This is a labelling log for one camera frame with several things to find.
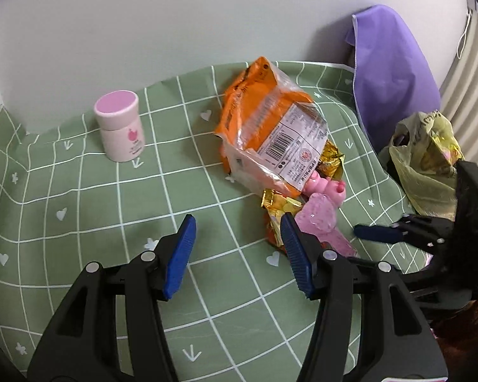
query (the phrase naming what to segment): purple bag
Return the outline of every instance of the purple bag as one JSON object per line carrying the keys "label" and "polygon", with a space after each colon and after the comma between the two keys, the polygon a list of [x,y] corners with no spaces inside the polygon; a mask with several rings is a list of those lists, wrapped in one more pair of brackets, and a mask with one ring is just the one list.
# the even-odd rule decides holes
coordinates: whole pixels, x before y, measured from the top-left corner
{"label": "purple bag", "polygon": [[441,97],[416,39],[392,8],[375,5],[353,15],[352,22],[345,40],[356,47],[358,120],[379,152],[399,121],[439,109]]}

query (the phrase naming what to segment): grid pattern tablecloth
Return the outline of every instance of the grid pattern tablecloth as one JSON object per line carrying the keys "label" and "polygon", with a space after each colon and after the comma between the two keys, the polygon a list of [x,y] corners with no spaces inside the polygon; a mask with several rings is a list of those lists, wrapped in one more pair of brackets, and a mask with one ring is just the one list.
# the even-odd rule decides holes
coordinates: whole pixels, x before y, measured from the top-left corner
{"label": "grid pattern tablecloth", "polygon": [[[212,134],[221,94],[245,66],[208,67],[139,91],[147,146],[126,163],[103,154],[92,113],[35,135],[0,110],[0,345],[19,369],[85,264],[126,263],[192,213],[198,232],[190,264],[181,290],[161,303],[180,379],[296,380],[317,303],[297,290],[285,256],[272,265],[259,198],[223,173]],[[338,214],[345,237],[363,258],[404,272],[423,267],[424,254],[413,247],[352,233],[356,223],[389,224],[411,210],[358,127],[353,73],[314,63],[279,67],[314,97],[345,153],[348,198]],[[346,370],[357,357],[360,303],[355,297]],[[130,372],[121,298],[117,313],[121,363]]]}

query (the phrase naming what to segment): orange package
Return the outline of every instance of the orange package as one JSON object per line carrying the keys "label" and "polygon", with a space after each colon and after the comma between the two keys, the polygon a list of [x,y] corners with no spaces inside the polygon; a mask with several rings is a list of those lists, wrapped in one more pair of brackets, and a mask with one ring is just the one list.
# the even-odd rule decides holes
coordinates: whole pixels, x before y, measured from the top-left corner
{"label": "orange package", "polygon": [[297,197],[319,163],[328,125],[312,98],[265,57],[225,91],[215,132],[225,171],[262,196]]}

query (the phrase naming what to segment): pink jar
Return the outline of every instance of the pink jar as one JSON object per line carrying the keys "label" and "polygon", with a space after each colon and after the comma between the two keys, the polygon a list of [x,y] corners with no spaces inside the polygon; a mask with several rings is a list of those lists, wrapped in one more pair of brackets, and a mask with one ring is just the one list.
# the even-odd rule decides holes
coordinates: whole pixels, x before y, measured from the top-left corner
{"label": "pink jar", "polygon": [[136,93],[129,90],[108,93],[96,102],[94,113],[108,158],[126,162],[141,154],[145,137]]}

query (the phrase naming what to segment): pink plastic object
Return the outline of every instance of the pink plastic object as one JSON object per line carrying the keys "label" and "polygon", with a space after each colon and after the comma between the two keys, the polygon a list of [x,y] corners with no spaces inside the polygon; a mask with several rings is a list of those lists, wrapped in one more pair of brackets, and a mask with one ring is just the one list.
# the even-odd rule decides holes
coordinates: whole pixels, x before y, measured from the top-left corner
{"label": "pink plastic object", "polygon": [[145,138],[136,93],[128,90],[108,93],[96,102],[94,113],[108,158],[125,162],[141,154]]}
{"label": "pink plastic object", "polygon": [[356,250],[337,228],[337,208],[328,196],[312,194],[295,219],[302,232],[313,234],[320,242],[328,242],[342,256],[357,255]]}
{"label": "pink plastic object", "polygon": [[337,208],[342,206],[346,196],[344,181],[333,181],[329,177],[321,178],[317,171],[312,172],[302,192],[306,196],[314,193],[327,195]]}

